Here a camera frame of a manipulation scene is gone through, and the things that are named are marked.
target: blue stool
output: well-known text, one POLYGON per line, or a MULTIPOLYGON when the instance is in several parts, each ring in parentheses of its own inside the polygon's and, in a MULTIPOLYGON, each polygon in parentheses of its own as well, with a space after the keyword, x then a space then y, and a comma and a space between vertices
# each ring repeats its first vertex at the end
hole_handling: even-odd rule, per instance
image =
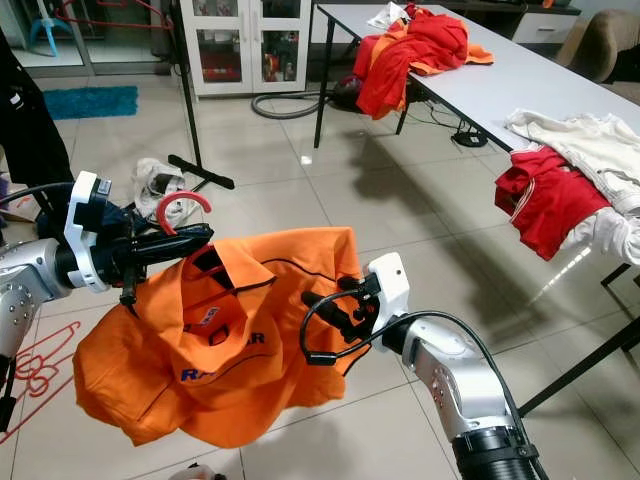
POLYGON ((41 28, 44 28, 44 31, 47 34, 47 38, 49 39, 49 47, 51 47, 51 53, 53 53, 54 57, 58 56, 58 50, 56 49, 56 42, 53 39, 53 27, 58 27, 63 29, 65 32, 69 33, 73 36, 73 31, 71 27, 64 23, 62 20, 58 20, 57 18, 49 17, 47 13, 47 9, 44 6, 43 0, 38 0, 38 8, 40 9, 40 16, 37 20, 33 21, 31 24, 31 33, 29 34, 29 46, 33 46, 36 41, 36 37, 38 36, 38 32, 41 28))

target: red hanger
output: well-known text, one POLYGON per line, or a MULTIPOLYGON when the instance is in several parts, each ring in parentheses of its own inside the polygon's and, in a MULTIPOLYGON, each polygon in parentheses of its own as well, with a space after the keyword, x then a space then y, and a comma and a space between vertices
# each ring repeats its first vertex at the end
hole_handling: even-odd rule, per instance
POLYGON ((167 221, 165 210, 171 202, 179 198, 188 198, 190 200, 194 200, 202 205, 202 209, 206 213, 211 212, 211 204, 209 203, 209 200, 207 200, 206 197, 200 195, 199 193, 192 192, 190 190, 178 190, 177 192, 165 195, 164 197, 162 197, 162 200, 158 202, 158 206, 156 207, 156 221, 158 222, 158 225, 160 225, 160 228, 162 228, 164 233, 166 233, 167 235, 176 235, 176 231, 167 221))
MULTIPOLYGON (((158 206, 156 207, 156 221, 158 222, 158 225, 160 226, 160 228, 162 228, 162 230, 167 235, 175 235, 176 231, 173 229, 173 227, 167 221, 165 210, 167 209, 167 206, 171 202, 173 202, 174 200, 177 200, 178 198, 188 198, 190 200, 195 200, 200 205, 202 205, 202 208, 206 213, 211 212, 211 204, 209 203, 209 200, 207 200, 206 197, 200 195, 199 193, 191 192, 189 190, 179 190, 177 192, 173 192, 173 193, 170 193, 168 195, 165 195, 162 198, 162 200, 160 200, 160 202, 158 202, 158 206)), ((185 260, 183 269, 188 269, 188 267, 191 266, 196 259, 198 259, 201 255, 211 251, 212 248, 213 247, 211 245, 204 245, 199 250, 197 250, 194 253, 192 253, 191 255, 189 255, 187 257, 187 259, 185 260)), ((226 271, 224 265, 214 265, 213 267, 211 267, 211 268, 209 268, 209 269, 207 269, 205 271, 198 272, 196 275, 185 276, 184 278, 187 281, 200 280, 201 278, 209 277, 209 276, 212 276, 212 275, 214 275, 216 273, 220 273, 220 272, 224 272, 224 271, 226 271)), ((232 291, 233 290, 230 289, 230 290, 226 290, 225 292, 221 292, 220 294, 218 294, 215 297, 213 297, 213 299, 215 300, 217 298, 223 297, 224 295, 227 295, 227 294, 231 293, 232 291)))
MULTIPOLYGON (((143 23, 114 23, 114 22, 101 22, 99 20, 91 20, 91 19, 84 19, 84 18, 75 18, 75 17, 70 17, 69 14, 67 13, 67 5, 71 5, 73 3, 75 3, 76 0, 66 0, 65 2, 62 3, 62 6, 60 8, 56 8, 54 15, 56 18, 58 18, 59 20, 63 20, 65 22, 74 22, 74 23, 86 23, 86 24, 90 24, 90 25, 102 25, 105 27, 128 27, 128 28, 141 28, 144 30, 154 30, 154 29, 160 29, 160 30, 173 30, 173 22, 171 20, 169 20, 166 15, 163 15, 162 12, 160 10, 158 10, 157 8, 152 7, 151 5, 149 5, 148 3, 144 2, 143 0, 133 0, 134 3, 140 5, 143 8, 146 8, 147 10, 151 11, 151 13, 156 14, 160 17, 160 19, 162 20, 160 25, 147 25, 147 24, 143 24, 143 23)), ((107 8, 124 8, 128 5, 129 0, 119 0, 119 1, 115 1, 115 2, 111 2, 111 1, 105 1, 105 0, 95 0, 96 5, 100 5, 102 7, 107 7, 107 8)))

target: white table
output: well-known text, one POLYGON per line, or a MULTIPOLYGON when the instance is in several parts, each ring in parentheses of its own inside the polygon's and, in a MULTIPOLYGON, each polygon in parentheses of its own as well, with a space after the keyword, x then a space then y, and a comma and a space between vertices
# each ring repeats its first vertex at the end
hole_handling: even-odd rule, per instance
MULTIPOLYGON (((635 132, 640 132, 640 107, 634 103, 444 7, 423 7, 436 14, 446 13, 462 19, 469 29, 469 41, 491 52, 495 63, 491 66, 463 65, 439 75, 423 77, 412 73, 411 76, 430 96, 485 132, 503 149, 519 149, 529 143, 503 126, 505 118, 516 108, 533 110, 558 120, 586 112, 596 116, 613 113, 635 132)), ((328 56, 325 55, 321 91, 326 93, 335 24, 356 39, 380 35, 384 32, 367 25, 367 20, 381 8, 382 5, 318 5, 318 10, 327 15, 329 22, 325 52, 328 56)), ((316 147, 320 140, 323 106, 320 102, 316 147)))

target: red handle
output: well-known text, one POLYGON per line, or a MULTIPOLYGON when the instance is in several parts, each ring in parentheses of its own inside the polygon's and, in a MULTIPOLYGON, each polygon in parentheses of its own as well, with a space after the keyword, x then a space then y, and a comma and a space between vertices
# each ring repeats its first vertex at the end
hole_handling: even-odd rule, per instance
POLYGON ((209 200, 207 200, 206 197, 200 195, 199 193, 191 192, 189 190, 179 190, 177 192, 170 193, 169 195, 165 195, 162 200, 160 200, 156 208, 156 220, 158 222, 158 225, 160 225, 160 228, 162 228, 164 233, 166 233, 167 235, 175 235, 176 231, 167 221, 165 211, 167 210, 167 206, 171 202, 179 198, 188 198, 190 200, 195 200, 200 205, 202 205, 202 209, 206 213, 209 213, 211 211, 211 204, 209 203, 209 200))

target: wall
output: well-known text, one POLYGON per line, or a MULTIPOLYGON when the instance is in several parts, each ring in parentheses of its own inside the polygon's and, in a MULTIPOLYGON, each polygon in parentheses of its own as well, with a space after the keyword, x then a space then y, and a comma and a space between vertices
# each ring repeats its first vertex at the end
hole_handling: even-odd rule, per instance
POLYGON ((571 5, 582 10, 582 16, 587 19, 606 8, 619 8, 640 14, 640 0, 572 0, 571 5))

